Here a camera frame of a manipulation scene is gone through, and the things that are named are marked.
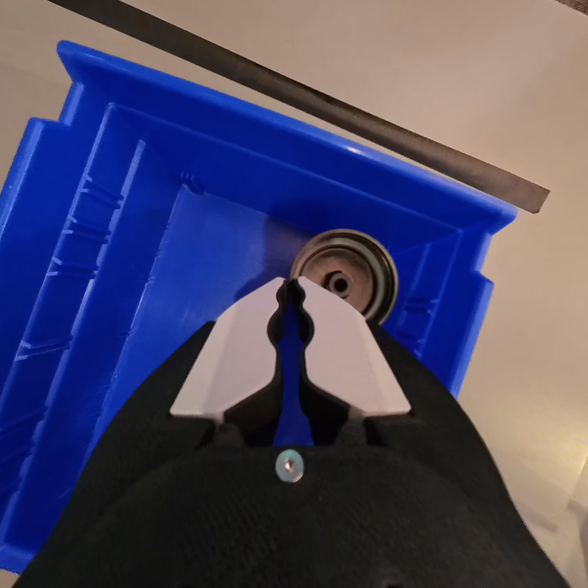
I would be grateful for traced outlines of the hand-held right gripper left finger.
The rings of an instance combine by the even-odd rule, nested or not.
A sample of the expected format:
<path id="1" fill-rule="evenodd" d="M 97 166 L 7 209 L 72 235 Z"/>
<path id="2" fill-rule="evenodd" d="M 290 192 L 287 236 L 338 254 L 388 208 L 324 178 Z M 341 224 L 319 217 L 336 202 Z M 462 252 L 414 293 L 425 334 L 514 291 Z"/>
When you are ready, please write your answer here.
<path id="1" fill-rule="evenodd" d="M 275 278 L 216 320 L 170 415 L 233 424 L 243 436 L 275 431 L 283 406 L 278 342 L 288 282 Z"/>

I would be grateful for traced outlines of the black bottle lid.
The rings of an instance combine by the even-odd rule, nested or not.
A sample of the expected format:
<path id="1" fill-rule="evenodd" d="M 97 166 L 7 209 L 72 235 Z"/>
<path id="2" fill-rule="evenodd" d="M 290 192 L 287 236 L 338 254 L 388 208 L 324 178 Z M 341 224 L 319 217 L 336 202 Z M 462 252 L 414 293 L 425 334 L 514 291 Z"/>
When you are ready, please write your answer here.
<path id="1" fill-rule="evenodd" d="M 335 229 L 314 236 L 299 251 L 290 279 L 305 277 L 353 306 L 366 320 L 383 325 L 399 293 L 396 264 L 371 236 Z"/>

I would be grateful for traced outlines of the blue plastic bin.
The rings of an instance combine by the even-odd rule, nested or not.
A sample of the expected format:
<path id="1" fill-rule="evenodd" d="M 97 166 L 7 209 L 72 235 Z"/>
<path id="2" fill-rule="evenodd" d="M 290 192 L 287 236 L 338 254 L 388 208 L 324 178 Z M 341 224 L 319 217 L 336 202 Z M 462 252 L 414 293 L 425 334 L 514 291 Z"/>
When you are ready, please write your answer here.
<path id="1" fill-rule="evenodd" d="M 2 570 L 35 557 L 149 373 L 319 233 L 386 248 L 384 328 L 459 394 L 513 205 L 179 77 L 56 52 L 61 115 L 29 120 L 1 195 Z"/>

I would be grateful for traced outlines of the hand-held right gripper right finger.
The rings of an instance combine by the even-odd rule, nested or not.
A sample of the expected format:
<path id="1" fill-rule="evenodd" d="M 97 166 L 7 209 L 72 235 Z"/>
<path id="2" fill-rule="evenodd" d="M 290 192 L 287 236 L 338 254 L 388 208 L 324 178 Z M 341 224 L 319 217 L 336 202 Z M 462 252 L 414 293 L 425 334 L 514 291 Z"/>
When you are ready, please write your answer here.
<path id="1" fill-rule="evenodd" d="M 299 403 L 314 445 L 333 445 L 345 424 L 406 416 L 411 405 L 364 316 L 308 278 L 293 280 L 303 342 Z"/>

